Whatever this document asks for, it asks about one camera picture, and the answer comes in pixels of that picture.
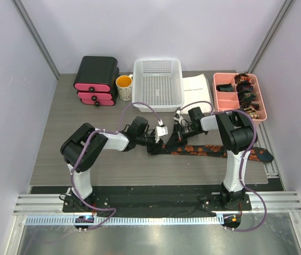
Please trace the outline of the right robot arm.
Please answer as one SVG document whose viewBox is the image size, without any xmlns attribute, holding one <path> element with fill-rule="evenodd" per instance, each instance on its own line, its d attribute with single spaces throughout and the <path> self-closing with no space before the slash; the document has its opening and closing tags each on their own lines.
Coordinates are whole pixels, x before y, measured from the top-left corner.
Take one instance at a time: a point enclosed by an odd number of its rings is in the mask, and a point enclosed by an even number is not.
<svg viewBox="0 0 301 255">
<path fill-rule="evenodd" d="M 203 156 L 207 149 L 214 150 L 214 146 L 189 146 L 188 138 L 211 130 L 219 131 L 222 149 L 227 156 L 226 175 L 221 184 L 220 198 L 223 208 L 236 210 L 245 200 L 244 175 L 248 157 L 253 144 L 257 141 L 256 128 L 251 117 L 243 110 L 233 109 L 206 116 L 200 107 L 188 111 L 190 122 L 186 126 L 181 123 L 180 112 L 175 115 L 172 135 L 164 145 L 166 151 L 186 152 Z"/>
</svg>

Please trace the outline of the black orange floral tie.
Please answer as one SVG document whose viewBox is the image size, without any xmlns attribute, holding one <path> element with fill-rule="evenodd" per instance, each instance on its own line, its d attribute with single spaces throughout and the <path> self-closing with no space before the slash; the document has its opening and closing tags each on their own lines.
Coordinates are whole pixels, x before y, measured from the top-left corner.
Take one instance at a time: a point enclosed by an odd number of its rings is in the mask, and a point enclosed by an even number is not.
<svg viewBox="0 0 301 255">
<path fill-rule="evenodd" d="M 182 156 L 207 156 L 207 157 L 217 157 L 217 158 L 227 158 L 227 152 L 224 146 L 217 145 L 205 145 L 205 146 L 189 146 L 185 145 L 179 147 L 177 151 L 167 153 L 165 149 L 165 153 L 162 155 L 182 155 Z M 263 163 L 271 163 L 274 160 L 274 156 L 264 148 L 253 147 L 250 150 L 250 155 L 248 160 L 263 162 Z"/>
</svg>

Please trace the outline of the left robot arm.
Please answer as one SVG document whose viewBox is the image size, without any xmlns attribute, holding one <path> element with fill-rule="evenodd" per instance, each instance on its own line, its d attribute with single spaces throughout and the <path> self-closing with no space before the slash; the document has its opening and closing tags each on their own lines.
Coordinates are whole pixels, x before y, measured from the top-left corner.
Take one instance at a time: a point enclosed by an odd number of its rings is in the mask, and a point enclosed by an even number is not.
<svg viewBox="0 0 301 255">
<path fill-rule="evenodd" d="M 60 152 L 70 171 L 71 193 L 64 199 L 64 210 L 87 212 L 95 205 L 91 168 L 103 150 L 128 152 L 137 145 L 152 149 L 162 147 L 161 137 L 168 134 L 162 120 L 149 128 L 148 120 L 137 116 L 121 131 L 108 132 L 82 124 L 61 146 Z"/>
</svg>

